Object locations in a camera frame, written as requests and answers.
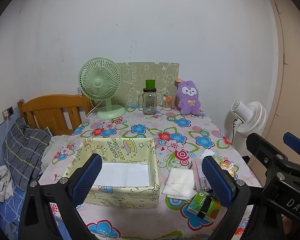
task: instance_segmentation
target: green tissue pack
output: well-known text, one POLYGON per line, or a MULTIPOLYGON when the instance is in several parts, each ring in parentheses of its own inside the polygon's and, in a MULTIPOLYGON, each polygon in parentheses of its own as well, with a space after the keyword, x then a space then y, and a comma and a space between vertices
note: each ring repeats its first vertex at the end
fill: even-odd
POLYGON ((187 211, 208 222, 213 222, 220 209, 221 205, 218 201, 214 200, 209 195, 198 192, 188 206, 187 211))

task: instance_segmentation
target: cartoon-patterned box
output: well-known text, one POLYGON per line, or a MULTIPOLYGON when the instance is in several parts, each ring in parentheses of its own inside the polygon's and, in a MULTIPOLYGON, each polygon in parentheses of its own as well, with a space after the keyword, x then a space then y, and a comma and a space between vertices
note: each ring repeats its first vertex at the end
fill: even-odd
POLYGON ((80 144, 64 177, 84 165, 92 153, 101 155, 103 163, 140 163, 149 167, 150 186, 111 187, 93 185, 86 203, 107 207, 156 208, 160 184, 153 138, 86 138, 80 144))

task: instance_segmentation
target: white fan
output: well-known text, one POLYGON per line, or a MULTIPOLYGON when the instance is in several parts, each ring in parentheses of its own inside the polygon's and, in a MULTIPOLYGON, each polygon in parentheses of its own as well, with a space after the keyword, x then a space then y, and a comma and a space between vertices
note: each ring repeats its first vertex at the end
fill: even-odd
POLYGON ((241 120, 237 122, 239 126, 236 131, 244 138, 253 132, 258 132, 265 124, 266 110, 259 102, 250 102, 245 105, 237 100, 233 103, 231 111, 241 120))

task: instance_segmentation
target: fan center hub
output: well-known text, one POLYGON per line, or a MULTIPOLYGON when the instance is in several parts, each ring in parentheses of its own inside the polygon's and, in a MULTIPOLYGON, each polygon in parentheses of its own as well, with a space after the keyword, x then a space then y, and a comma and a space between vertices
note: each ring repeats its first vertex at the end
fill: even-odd
POLYGON ((96 78, 94 80, 94 84, 98 87, 102 85, 102 79, 101 78, 96 78))

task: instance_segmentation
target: metal screw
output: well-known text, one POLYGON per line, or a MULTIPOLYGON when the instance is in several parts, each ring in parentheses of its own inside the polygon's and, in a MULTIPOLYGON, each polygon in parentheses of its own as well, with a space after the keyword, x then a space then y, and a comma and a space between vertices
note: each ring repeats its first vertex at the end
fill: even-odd
POLYGON ((243 186, 245 184, 242 179, 237 179, 236 182, 239 186, 243 186))
POLYGON ((37 184, 38 183, 36 181, 33 181, 33 182, 30 183, 30 187, 35 187, 35 186, 37 186, 37 184))
POLYGON ((65 184, 65 183, 68 182, 68 178, 67 178, 67 177, 62 177, 61 179, 59 179, 59 182, 60 182, 61 184, 65 184))
POLYGON ((279 180, 284 180, 284 179, 285 179, 284 174, 281 173, 281 172, 278 172, 278 173, 277 173, 277 177, 279 178, 279 180))

